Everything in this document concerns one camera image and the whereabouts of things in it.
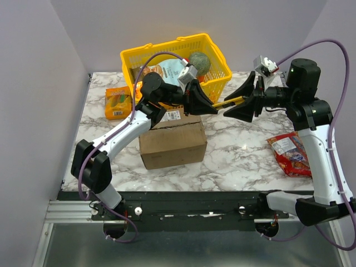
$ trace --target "barcode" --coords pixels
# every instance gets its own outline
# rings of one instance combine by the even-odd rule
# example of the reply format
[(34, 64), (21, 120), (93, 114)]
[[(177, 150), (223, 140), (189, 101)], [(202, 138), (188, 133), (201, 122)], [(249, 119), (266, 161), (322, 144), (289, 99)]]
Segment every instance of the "barcode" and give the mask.
[(175, 120), (180, 120), (179, 110), (167, 111), (165, 113), (165, 115), (163, 116), (161, 122), (164, 122), (164, 121), (175, 121)]
[(292, 140), (289, 137), (286, 137), (286, 138), (283, 138), (277, 142), (274, 142), (272, 144), (272, 147), (278, 155), (281, 155), (283, 153), (286, 153), (289, 150), (296, 148), (295, 144), (292, 142)]

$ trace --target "yellow basket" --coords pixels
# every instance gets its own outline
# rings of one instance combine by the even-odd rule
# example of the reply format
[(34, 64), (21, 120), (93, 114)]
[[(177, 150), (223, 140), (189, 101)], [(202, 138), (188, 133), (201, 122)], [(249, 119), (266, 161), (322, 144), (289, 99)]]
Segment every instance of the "yellow basket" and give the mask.
[[(120, 53), (122, 72), (131, 90), (131, 94), (134, 89), (135, 79), (130, 69), (141, 67), (152, 55), (163, 51), (173, 52), (185, 58), (189, 58), (193, 52), (205, 53), (210, 59), (211, 66), (209, 72), (204, 77), (204, 81), (200, 83), (200, 86), (209, 99), (212, 100), (213, 103), (217, 103), (226, 83), (231, 80), (233, 75), (229, 66), (226, 64), (224, 55), (206, 33), (178, 37), (175, 41), (159, 43), (157, 45), (148, 43), (145, 46), (123, 50)], [(170, 58), (175, 57), (170, 55), (157, 56), (149, 63), (149, 66), (156, 65)]]

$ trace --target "food package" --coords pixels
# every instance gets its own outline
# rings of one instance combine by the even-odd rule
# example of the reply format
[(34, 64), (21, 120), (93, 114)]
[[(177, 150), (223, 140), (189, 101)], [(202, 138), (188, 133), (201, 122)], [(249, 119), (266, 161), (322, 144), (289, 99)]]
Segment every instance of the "food package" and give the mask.
[(308, 158), (297, 132), (267, 139), (282, 170), (291, 177), (312, 176)]
[[(178, 59), (164, 60), (157, 65), (145, 67), (142, 71), (141, 77), (139, 77), (139, 82), (144, 79), (146, 74), (156, 72), (162, 77), (164, 82), (179, 86), (178, 76), (183, 68), (184, 66)], [(140, 69), (141, 67), (131, 69), (134, 79), (136, 79), (137, 75), (139, 75)]]
[(105, 93), (105, 117), (108, 120), (126, 118), (132, 109), (132, 98), (128, 86), (109, 88)]

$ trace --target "orange snack box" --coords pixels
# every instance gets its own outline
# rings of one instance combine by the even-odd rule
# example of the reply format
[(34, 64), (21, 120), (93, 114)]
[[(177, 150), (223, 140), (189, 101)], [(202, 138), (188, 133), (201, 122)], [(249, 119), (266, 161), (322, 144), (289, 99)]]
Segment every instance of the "orange snack box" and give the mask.
[(124, 119), (132, 110), (131, 91), (128, 86), (109, 88), (105, 92), (105, 117), (108, 120)]

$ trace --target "marble tabletop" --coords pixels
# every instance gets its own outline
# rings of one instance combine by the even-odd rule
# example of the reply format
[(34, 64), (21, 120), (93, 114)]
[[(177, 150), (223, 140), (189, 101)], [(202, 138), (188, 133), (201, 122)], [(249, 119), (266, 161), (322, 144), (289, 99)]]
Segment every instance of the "marble tabletop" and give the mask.
[[(248, 72), (235, 72), (220, 100), (247, 79)], [(281, 86), (276, 77), (272, 86)], [(120, 121), (104, 115), (105, 89), (126, 86), (120, 72), (96, 72), (87, 95), (76, 142), (91, 141), (108, 132)], [(254, 191), (313, 190), (306, 177), (288, 177), (277, 164), (267, 138), (293, 130), (282, 111), (265, 111), (252, 123), (218, 115), (201, 117), (207, 137), (203, 162), (158, 170), (147, 170), (141, 160), (138, 139), (133, 140), (111, 163), (112, 181), (118, 191)], [(77, 179), (70, 174), (74, 151), (68, 164), (63, 191), (77, 191)]]

